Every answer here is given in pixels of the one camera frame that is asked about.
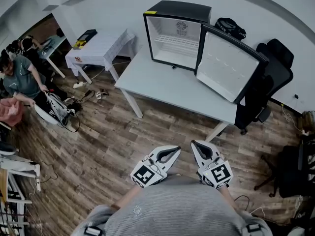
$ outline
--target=black refrigerator top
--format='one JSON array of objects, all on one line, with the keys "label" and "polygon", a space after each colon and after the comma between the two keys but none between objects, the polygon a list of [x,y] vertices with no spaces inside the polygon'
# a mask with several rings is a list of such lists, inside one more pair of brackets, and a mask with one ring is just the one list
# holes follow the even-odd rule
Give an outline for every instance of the black refrigerator top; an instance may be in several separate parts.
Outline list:
[{"label": "black refrigerator top", "polygon": [[208,23],[211,7],[190,2],[162,0],[148,9],[145,14],[147,16],[185,18],[191,21]]}]

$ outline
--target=wooden floor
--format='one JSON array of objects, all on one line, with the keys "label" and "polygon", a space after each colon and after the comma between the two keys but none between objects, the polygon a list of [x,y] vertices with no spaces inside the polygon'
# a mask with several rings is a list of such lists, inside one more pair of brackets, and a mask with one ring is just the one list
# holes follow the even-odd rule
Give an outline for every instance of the wooden floor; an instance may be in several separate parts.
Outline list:
[{"label": "wooden floor", "polygon": [[[124,67],[118,67],[118,73],[122,73]],[[87,70],[87,74],[92,77],[99,71]],[[110,95],[102,100],[93,97],[82,104],[83,110],[78,114],[81,126],[77,133],[47,124],[34,111],[27,111],[23,121],[10,133],[10,142],[20,148],[21,156],[53,164],[58,174],[57,180],[42,184],[41,193],[31,195],[34,206],[28,205],[36,222],[42,224],[43,235],[70,235],[96,205],[110,205],[118,200],[132,186],[129,174],[136,163],[157,146],[180,145],[182,153],[173,169],[197,178],[190,141],[204,140],[217,121],[136,97],[143,112],[143,118],[139,119],[120,90],[114,88],[110,73],[103,72],[92,85],[73,89],[76,80],[71,70],[63,72],[66,79],[57,77],[54,82],[76,98],[81,98],[88,89],[107,89]],[[242,136],[236,127],[229,126],[212,142],[232,166],[234,179],[229,188],[232,196],[247,195],[249,212],[262,207],[267,219],[287,223],[294,214],[296,198],[282,199],[279,194],[269,198],[272,184],[259,191],[253,190],[270,174],[261,155],[274,161],[283,146],[298,143],[295,128],[283,118],[281,107],[273,103],[270,106],[272,113],[268,120],[264,124],[251,124],[247,135]],[[42,181],[54,177],[51,167],[41,166]],[[29,179],[21,181],[28,197],[33,188]],[[241,198],[237,204],[245,208],[247,200]],[[255,214],[263,216],[260,210]],[[40,235],[37,226],[32,226],[31,235]]]}]

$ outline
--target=mini fridge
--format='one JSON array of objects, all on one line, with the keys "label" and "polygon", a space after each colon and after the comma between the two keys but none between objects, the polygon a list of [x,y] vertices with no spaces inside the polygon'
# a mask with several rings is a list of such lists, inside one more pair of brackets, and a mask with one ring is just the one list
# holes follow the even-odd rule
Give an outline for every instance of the mini fridge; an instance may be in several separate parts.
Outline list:
[{"label": "mini fridge", "polygon": [[143,15],[152,60],[194,71],[230,102],[242,100],[269,62],[210,25],[211,7],[163,0]]}]

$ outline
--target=refrigerator door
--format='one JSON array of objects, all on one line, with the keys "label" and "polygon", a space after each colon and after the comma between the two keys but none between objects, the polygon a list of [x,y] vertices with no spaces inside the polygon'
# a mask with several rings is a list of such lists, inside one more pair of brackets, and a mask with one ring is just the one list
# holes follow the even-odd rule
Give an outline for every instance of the refrigerator door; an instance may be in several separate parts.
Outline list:
[{"label": "refrigerator door", "polygon": [[267,63],[266,57],[231,35],[201,25],[195,74],[228,101],[239,103]]}]

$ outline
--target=red logo on tablecloth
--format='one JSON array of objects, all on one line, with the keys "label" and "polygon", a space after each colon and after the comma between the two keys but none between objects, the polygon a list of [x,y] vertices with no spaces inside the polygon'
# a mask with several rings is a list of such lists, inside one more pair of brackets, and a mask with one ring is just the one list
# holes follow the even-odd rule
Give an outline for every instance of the red logo on tablecloth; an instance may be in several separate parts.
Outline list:
[{"label": "red logo on tablecloth", "polygon": [[74,57],[76,61],[78,62],[82,62],[81,58],[80,57]]}]

